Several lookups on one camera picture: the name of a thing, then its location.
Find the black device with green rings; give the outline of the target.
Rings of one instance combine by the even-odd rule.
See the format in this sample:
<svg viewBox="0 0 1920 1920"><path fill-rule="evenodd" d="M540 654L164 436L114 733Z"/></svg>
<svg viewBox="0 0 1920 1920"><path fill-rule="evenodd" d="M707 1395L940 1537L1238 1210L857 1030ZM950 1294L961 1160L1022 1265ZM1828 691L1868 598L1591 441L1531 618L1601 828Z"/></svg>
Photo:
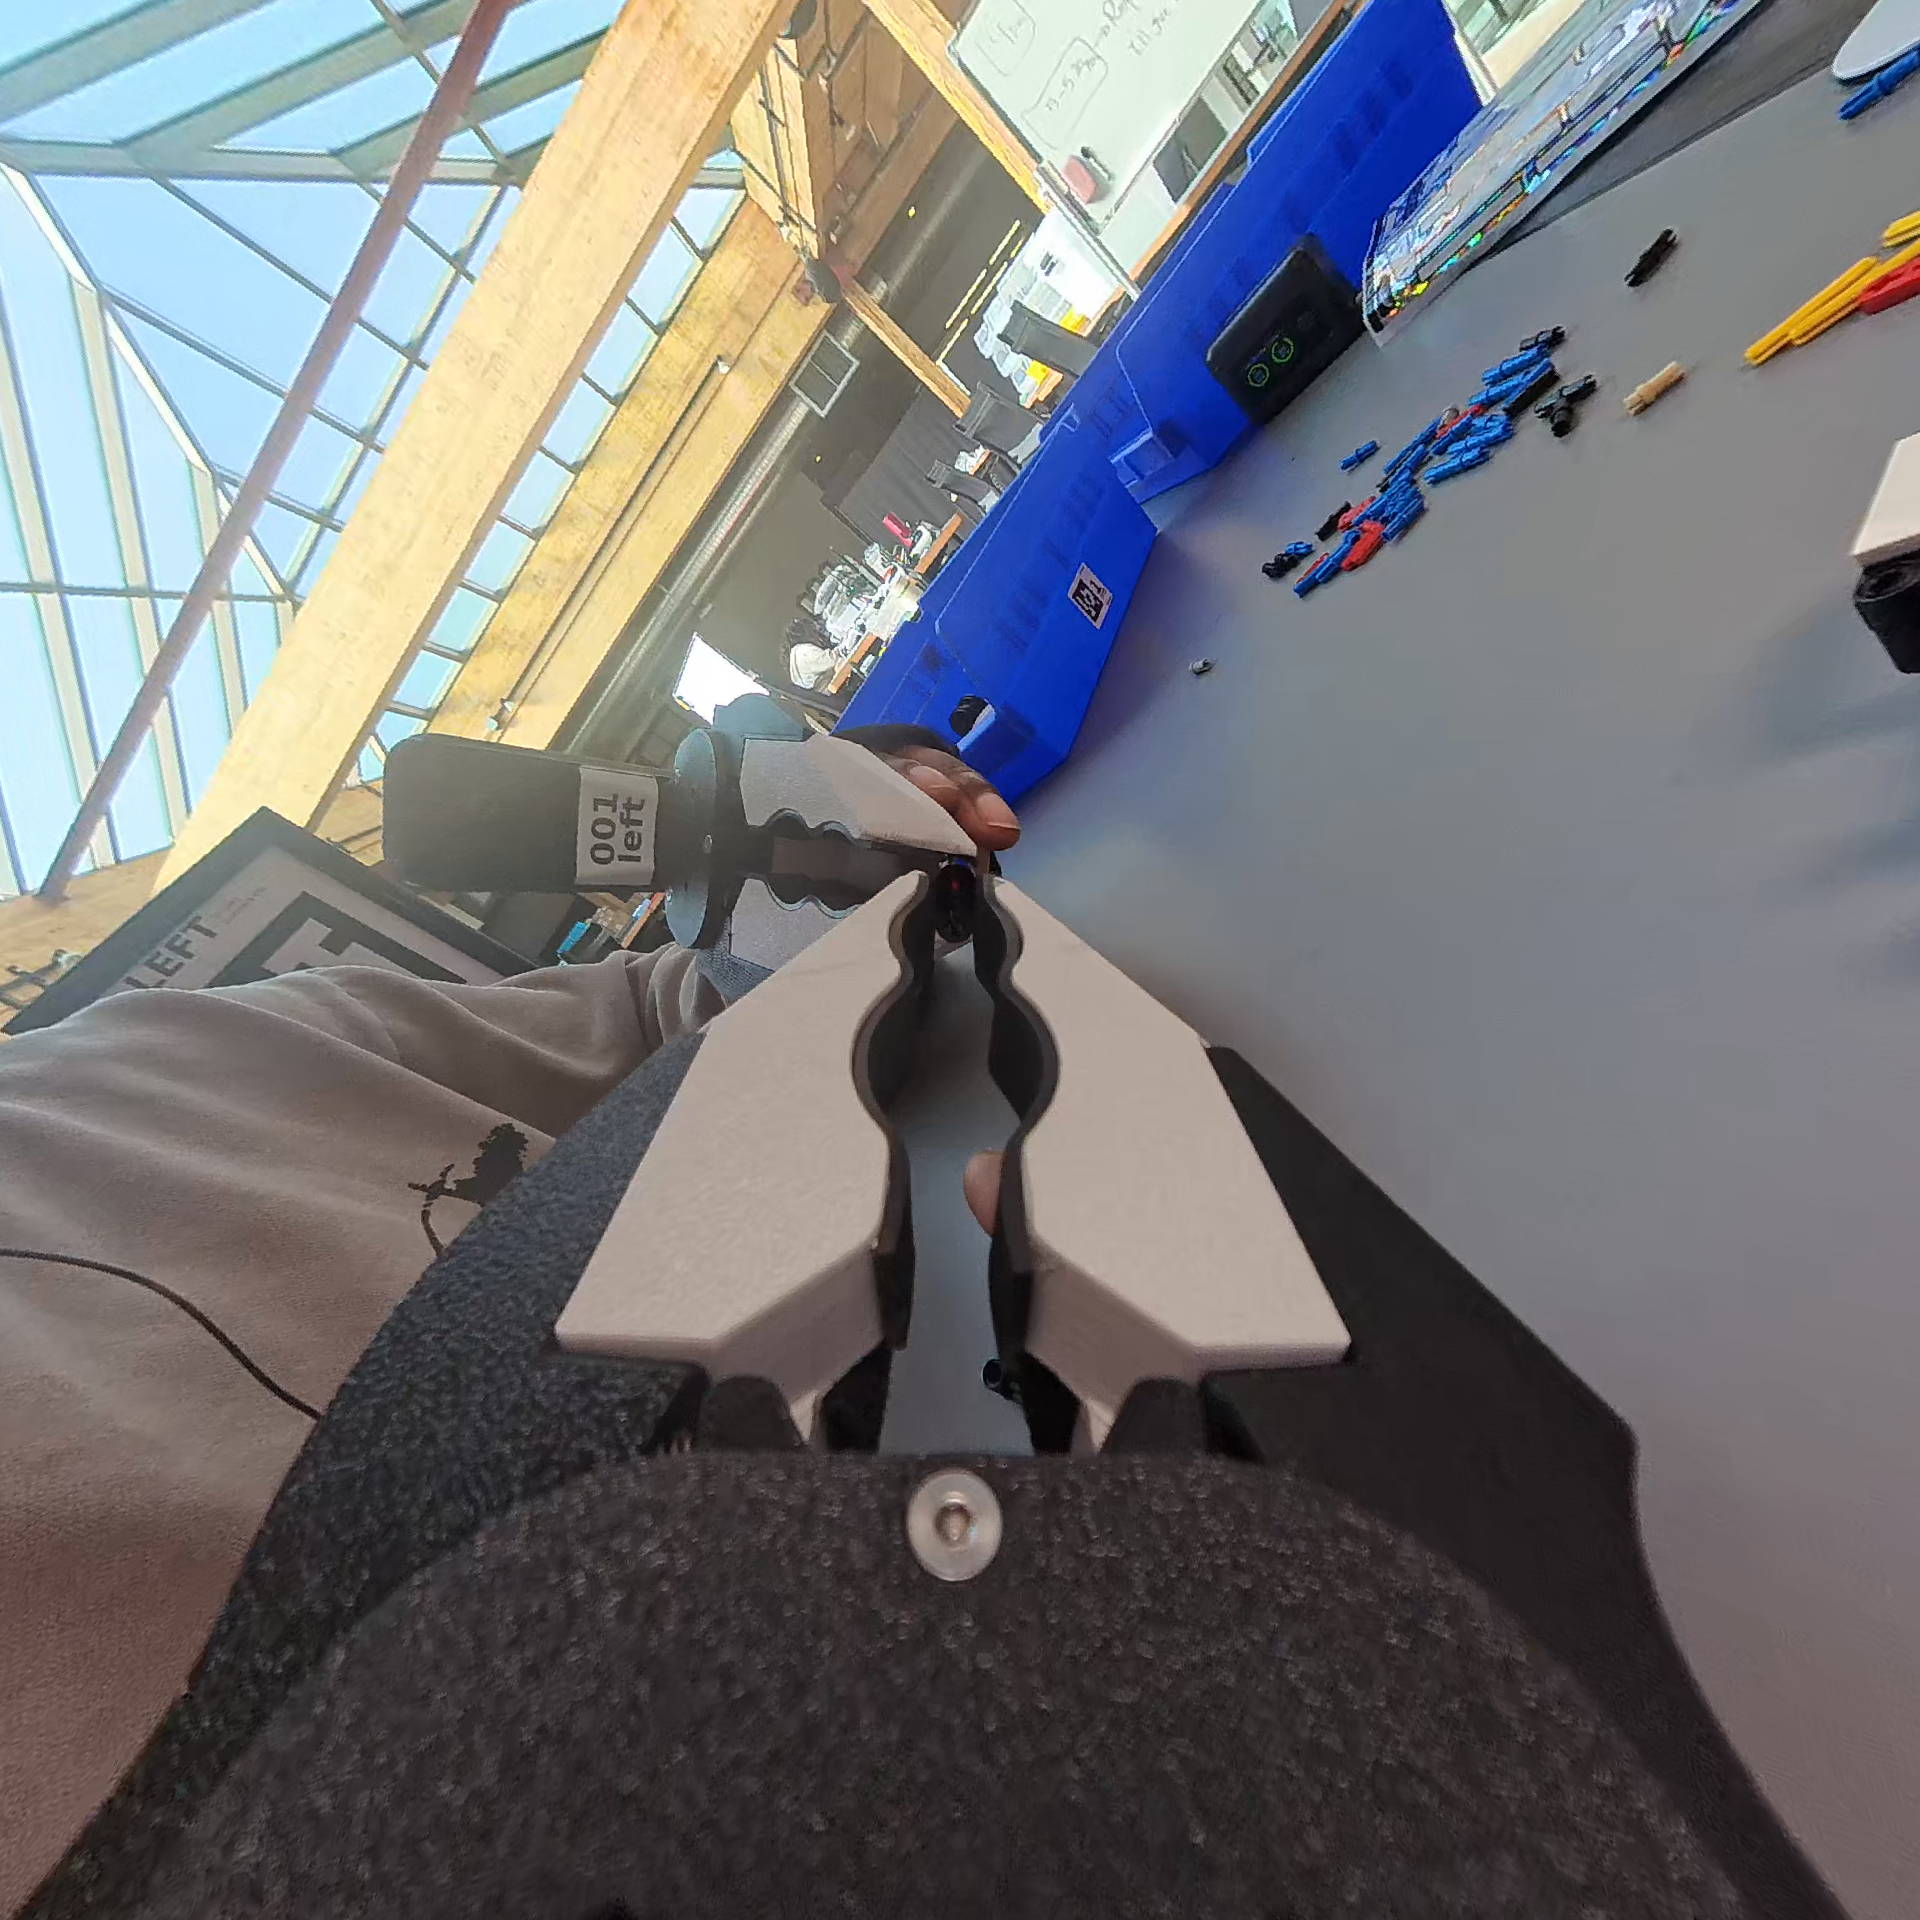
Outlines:
<svg viewBox="0 0 1920 1920"><path fill-rule="evenodd" d="M1360 333L1353 281L1315 233L1303 233L1214 337L1208 371L1248 424L1268 425Z"/></svg>

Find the pink roof pipe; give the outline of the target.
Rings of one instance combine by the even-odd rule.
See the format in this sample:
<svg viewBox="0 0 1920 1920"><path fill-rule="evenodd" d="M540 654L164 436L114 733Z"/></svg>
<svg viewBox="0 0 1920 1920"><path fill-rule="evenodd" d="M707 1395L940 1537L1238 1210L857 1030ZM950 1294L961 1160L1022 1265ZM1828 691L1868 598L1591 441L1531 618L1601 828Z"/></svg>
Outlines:
<svg viewBox="0 0 1920 1920"><path fill-rule="evenodd" d="M339 366L352 330L367 313L369 298L377 288L398 246L401 230L407 226L447 142L465 121L486 62L512 12L515 2L478 2L471 8L450 62L396 163L387 189L375 203L375 216L352 256L344 285L328 301L322 322L305 353L296 381L282 397L272 427L252 467L244 472L226 516L220 518L209 553L161 640L156 660L146 667L128 714L97 776L88 784L79 814L66 828L34 892L42 904L58 905L64 901L70 882L79 876L83 858L91 851L97 830L107 825L112 802L134 773L148 733L156 732L158 721L169 710L182 667L191 658L214 609L224 596L233 565L241 560L255 533L257 516L268 502L306 421L316 414L324 386Z"/></svg>

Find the skylight window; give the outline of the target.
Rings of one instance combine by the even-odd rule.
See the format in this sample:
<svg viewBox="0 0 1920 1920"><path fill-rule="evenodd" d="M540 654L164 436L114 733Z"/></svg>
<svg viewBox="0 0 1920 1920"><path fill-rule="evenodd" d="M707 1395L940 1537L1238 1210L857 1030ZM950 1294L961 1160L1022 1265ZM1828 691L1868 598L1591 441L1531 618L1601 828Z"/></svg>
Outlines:
<svg viewBox="0 0 1920 1920"><path fill-rule="evenodd" d="M2 5L4 898L52 867L471 12ZM617 14L511 5L81 874L201 802Z"/></svg>

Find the wooden roof beam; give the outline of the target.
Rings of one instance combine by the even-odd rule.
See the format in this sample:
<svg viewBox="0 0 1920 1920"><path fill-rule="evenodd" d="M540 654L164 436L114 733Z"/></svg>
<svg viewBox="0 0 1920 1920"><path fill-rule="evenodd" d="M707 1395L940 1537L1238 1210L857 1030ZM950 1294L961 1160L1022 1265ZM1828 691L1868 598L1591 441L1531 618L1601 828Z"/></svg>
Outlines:
<svg viewBox="0 0 1920 1920"><path fill-rule="evenodd" d="M825 325L800 254L742 208L520 566L427 729L542 748L622 646Z"/></svg>
<svg viewBox="0 0 1920 1920"><path fill-rule="evenodd" d="M786 14L610 20L158 885L258 806L306 825L351 776Z"/></svg>

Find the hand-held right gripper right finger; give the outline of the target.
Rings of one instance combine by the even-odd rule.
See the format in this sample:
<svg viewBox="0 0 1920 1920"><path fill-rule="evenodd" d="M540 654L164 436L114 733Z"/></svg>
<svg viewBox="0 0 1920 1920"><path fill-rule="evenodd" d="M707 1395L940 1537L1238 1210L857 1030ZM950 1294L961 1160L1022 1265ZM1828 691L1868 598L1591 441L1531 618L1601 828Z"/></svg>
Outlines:
<svg viewBox="0 0 1920 1920"><path fill-rule="evenodd" d="M1000 1160L1000 1387L1033 1444L1104 1444L1143 1384L1344 1362L1353 1337L1210 1045L1001 877L982 896Z"/></svg>

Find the toy instruction booklet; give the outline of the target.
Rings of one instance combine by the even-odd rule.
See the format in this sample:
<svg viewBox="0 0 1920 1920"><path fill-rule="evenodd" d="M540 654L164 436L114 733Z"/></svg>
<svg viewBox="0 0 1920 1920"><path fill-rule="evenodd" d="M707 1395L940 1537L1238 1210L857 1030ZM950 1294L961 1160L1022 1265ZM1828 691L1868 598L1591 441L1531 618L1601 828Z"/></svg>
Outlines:
<svg viewBox="0 0 1920 1920"><path fill-rule="evenodd" d="M1759 12L1759 2L1576 8L1378 216L1360 275L1366 331L1382 346L1402 333Z"/></svg>

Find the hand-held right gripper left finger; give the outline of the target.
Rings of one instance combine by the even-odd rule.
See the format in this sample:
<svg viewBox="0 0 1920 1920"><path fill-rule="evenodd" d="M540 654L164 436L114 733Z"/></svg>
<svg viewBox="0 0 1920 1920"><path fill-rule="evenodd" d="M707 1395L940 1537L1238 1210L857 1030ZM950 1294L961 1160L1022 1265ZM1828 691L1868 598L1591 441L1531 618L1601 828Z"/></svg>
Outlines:
<svg viewBox="0 0 1920 1920"><path fill-rule="evenodd" d="M771 1385L811 1444L868 1444L914 1235L890 1115L930 972L911 874L710 1021L556 1337Z"/></svg>

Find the pile of small brick pieces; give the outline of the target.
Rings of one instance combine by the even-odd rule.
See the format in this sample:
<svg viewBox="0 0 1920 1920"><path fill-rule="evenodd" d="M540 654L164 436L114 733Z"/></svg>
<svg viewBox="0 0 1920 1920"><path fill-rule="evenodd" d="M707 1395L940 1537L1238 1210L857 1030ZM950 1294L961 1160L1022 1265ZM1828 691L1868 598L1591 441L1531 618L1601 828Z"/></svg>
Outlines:
<svg viewBox="0 0 1920 1920"><path fill-rule="evenodd" d="M1262 563L1262 576L1289 585L1299 598L1330 589L1402 544L1428 514L1433 494L1490 467L1524 421L1553 440L1547 424L1531 409L1560 384L1584 378L1562 372L1558 354L1566 346L1566 325L1544 326L1488 366L1468 400L1432 418L1393 456L1382 459L1376 441L1359 446L1339 468L1363 481L1366 468L1378 464L1375 488L1334 508L1311 540L1278 548Z"/></svg>

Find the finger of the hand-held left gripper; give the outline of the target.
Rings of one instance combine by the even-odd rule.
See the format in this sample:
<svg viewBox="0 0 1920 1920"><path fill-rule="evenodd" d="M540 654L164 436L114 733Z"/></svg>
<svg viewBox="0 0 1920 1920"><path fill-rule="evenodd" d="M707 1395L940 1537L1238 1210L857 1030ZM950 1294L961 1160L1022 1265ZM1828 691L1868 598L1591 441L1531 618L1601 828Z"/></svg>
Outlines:
<svg viewBox="0 0 1920 1920"><path fill-rule="evenodd" d="M974 837L943 802L841 737L743 740L736 793L752 833L827 834L902 856L976 853Z"/></svg>
<svg viewBox="0 0 1920 1920"><path fill-rule="evenodd" d="M727 1003L743 1002L905 872L908 856L847 837L777 837L736 886Z"/></svg>

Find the grey desk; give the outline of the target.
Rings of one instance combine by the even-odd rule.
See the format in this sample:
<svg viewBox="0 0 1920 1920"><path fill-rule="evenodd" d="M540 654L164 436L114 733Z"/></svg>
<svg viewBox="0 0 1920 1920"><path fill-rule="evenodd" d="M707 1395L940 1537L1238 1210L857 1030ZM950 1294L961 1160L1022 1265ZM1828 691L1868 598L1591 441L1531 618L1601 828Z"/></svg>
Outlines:
<svg viewBox="0 0 1920 1920"><path fill-rule="evenodd" d="M1916 82L1839 118L1866 12L1766 5L1153 506L1014 872L1623 1413L1699 1684L1843 1906L1916 1916L1916 678L1850 569L1916 310L1744 361L1916 210ZM1574 434L1330 589L1262 576L1553 325Z"/></svg>

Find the person's left hand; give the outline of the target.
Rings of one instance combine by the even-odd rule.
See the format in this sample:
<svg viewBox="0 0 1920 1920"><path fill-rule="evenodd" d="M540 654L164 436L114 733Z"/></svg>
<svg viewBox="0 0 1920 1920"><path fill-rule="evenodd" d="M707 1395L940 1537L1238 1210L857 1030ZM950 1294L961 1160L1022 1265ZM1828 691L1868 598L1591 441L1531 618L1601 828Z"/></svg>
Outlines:
<svg viewBox="0 0 1920 1920"><path fill-rule="evenodd" d="M1010 851L1022 825L1010 802L959 757L936 750L908 750L895 769L950 812L983 858Z"/></svg>

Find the person's left forearm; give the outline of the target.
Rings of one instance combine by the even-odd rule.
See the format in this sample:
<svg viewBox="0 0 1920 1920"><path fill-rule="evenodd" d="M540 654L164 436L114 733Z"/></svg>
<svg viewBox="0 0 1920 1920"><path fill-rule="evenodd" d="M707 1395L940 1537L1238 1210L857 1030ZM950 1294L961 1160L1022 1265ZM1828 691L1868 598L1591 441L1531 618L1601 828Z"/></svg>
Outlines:
<svg viewBox="0 0 1920 1920"><path fill-rule="evenodd" d="M729 1008L707 960L680 944L546 966L497 988L508 995L502 1021L512 1030L601 1066L635 1066Z"/></svg>

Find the whiteboard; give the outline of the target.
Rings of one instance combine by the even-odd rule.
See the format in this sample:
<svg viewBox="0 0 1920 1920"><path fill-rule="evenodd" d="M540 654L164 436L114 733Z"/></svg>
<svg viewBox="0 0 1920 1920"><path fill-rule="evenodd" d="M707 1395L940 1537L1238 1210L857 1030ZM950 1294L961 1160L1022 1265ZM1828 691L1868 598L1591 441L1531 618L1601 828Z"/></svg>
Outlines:
<svg viewBox="0 0 1920 1920"><path fill-rule="evenodd" d="M952 60L1048 170L1082 161L1112 201L1255 17L1251 2L978 2Z"/></svg>

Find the cluttered background table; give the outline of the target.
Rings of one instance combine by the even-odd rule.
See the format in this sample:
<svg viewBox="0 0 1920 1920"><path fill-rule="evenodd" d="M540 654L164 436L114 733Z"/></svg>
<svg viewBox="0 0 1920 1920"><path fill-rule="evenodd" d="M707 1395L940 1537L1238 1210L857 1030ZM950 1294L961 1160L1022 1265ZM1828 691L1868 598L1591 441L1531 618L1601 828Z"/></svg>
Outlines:
<svg viewBox="0 0 1920 1920"><path fill-rule="evenodd" d="M785 632L792 688L847 702L879 667L895 635L921 610L921 596L971 530L967 514L921 521L912 538L868 544L857 557L832 555L800 592Z"/></svg>

